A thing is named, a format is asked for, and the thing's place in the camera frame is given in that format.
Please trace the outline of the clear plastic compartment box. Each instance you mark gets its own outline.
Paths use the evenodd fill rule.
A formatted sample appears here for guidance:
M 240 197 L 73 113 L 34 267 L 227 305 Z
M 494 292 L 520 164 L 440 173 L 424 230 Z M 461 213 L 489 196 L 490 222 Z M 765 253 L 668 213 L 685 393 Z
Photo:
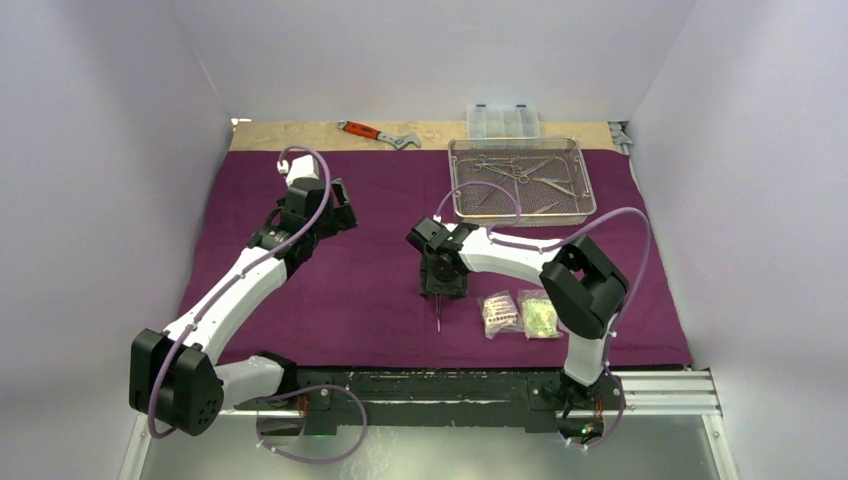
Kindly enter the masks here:
M 541 136 L 535 106 L 528 104 L 474 104 L 466 108 L 468 137 L 530 138 Z

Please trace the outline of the steel scalpel handle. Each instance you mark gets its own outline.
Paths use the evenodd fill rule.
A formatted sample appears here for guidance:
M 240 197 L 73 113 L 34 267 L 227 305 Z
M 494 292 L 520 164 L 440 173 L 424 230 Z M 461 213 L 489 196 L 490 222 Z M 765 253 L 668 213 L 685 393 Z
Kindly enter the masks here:
M 544 184 L 548 187 L 551 187 L 551 188 L 553 188 L 557 191 L 560 191 L 565 195 L 568 195 L 568 196 L 571 196 L 571 197 L 574 197 L 574 198 L 577 197 L 577 195 L 572 190 L 564 187 L 561 181 L 552 180 L 552 179 L 548 179 L 548 178 L 538 178 L 538 177 L 534 178 L 534 181 L 539 182 L 541 184 Z

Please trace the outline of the metal wire mesh tray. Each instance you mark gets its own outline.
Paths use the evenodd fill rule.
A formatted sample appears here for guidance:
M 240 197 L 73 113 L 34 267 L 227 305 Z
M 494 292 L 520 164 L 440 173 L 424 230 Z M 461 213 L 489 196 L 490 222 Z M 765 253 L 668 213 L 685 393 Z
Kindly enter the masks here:
M 572 226 L 597 211 L 585 156 L 573 137 L 455 139 L 448 144 L 457 218 L 521 227 Z

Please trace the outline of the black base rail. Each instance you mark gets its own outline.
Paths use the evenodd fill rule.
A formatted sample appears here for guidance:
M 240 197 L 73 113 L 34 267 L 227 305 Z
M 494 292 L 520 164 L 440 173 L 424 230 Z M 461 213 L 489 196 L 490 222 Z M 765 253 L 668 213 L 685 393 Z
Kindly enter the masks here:
M 562 434 L 582 440 L 600 437 L 619 411 L 607 408 L 607 396 L 624 373 L 602 375 L 586 389 L 566 379 L 555 368 L 541 369 L 341 369 L 303 367 L 289 391 L 292 399 L 248 400 L 235 406 L 238 413 L 264 418 L 302 420 L 308 435 L 333 435 L 341 426 L 517 428 L 530 434 Z M 506 400 L 506 406 L 488 407 L 376 407 L 340 395 L 364 387 L 365 398 L 466 398 Z

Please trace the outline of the purple cloth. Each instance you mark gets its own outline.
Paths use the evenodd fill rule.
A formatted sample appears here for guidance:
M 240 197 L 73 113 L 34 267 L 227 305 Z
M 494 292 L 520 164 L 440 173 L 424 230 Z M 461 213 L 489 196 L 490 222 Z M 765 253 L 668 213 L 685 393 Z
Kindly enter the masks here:
M 645 211 L 629 158 L 584 150 L 598 210 Z M 434 213 L 451 188 L 446 151 L 335 151 L 322 153 L 332 178 L 345 183 L 358 220 L 355 229 L 322 240 L 311 259 L 254 310 L 227 344 L 219 363 L 270 351 L 303 366 L 413 368 L 561 367 L 567 336 L 527 340 L 523 333 L 484 336 L 478 299 L 533 285 L 500 275 L 469 276 L 469 294 L 442 304 L 441 333 L 432 299 L 419 295 L 420 256 L 405 237 Z M 197 242 L 180 316 L 236 262 L 264 222 L 284 181 L 278 152 L 230 152 L 214 181 Z M 643 251 L 644 227 L 621 215 L 590 232 L 632 283 Z M 656 244 L 645 277 L 617 325 L 614 367 L 690 364 Z

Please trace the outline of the pink white gauze packet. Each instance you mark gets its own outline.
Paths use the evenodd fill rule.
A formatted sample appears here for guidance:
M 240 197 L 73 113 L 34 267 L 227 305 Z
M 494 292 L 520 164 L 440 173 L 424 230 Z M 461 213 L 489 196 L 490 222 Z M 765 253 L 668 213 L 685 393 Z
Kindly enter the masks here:
M 503 290 L 478 299 L 484 336 L 493 339 L 500 333 L 524 331 L 519 308 L 509 290 Z

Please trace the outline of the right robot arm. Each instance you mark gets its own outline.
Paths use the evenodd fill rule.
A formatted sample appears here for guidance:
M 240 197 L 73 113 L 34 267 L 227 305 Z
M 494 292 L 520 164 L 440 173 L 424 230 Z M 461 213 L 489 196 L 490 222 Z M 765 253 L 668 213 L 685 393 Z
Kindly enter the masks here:
M 630 284 L 589 236 L 536 240 L 425 217 L 406 240 L 421 256 L 423 297 L 463 298 L 472 273 L 501 275 L 542 288 L 568 334 L 561 381 L 564 399 L 584 407 L 599 396 L 608 356 L 606 339 Z

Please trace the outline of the steel forceps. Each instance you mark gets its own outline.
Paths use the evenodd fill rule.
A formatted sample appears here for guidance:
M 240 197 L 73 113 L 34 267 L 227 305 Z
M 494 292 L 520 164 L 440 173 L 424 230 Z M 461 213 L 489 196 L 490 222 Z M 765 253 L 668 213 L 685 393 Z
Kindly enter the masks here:
M 437 333 L 441 333 L 442 296 L 440 294 L 435 295 L 435 302 L 436 302 L 436 329 L 437 329 Z

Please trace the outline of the green white gauze packet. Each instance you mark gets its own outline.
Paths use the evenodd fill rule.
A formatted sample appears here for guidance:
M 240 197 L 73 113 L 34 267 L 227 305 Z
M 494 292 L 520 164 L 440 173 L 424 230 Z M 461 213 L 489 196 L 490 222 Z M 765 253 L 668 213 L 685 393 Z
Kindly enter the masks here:
M 556 339 L 562 336 L 556 310 L 543 289 L 519 290 L 518 303 L 527 339 Z

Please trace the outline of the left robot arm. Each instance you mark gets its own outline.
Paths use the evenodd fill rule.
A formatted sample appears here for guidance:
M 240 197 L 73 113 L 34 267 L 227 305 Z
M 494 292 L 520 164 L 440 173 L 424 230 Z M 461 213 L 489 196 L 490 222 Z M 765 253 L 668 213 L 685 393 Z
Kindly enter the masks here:
M 155 438 L 206 431 L 219 413 L 260 399 L 284 409 L 297 399 L 295 364 L 270 352 L 221 365 L 225 346 L 254 310 L 312 257 L 317 244 L 357 220 L 342 179 L 310 176 L 250 237 L 236 263 L 194 307 L 163 331 L 142 330 L 130 353 L 130 406 Z

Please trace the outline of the steel surgical scissors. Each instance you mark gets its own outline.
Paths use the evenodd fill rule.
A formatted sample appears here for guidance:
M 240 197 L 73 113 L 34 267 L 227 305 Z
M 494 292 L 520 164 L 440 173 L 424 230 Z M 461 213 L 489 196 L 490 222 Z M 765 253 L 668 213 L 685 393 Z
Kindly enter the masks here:
M 528 184 L 530 182 L 530 176 L 521 167 L 515 165 L 512 159 L 503 160 L 482 156 L 476 160 L 472 160 L 471 166 L 475 170 L 488 170 L 506 176 L 519 184 Z

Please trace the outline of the orange handled adjustable wrench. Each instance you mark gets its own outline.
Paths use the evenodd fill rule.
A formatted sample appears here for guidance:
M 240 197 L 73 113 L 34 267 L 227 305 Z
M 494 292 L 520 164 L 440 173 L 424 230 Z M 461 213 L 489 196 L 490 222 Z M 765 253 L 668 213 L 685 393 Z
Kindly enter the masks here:
M 352 135 L 389 144 L 395 150 L 403 150 L 409 146 L 415 148 L 421 147 L 421 141 L 416 134 L 404 136 L 390 135 L 376 128 L 353 121 L 338 121 L 336 127 Z

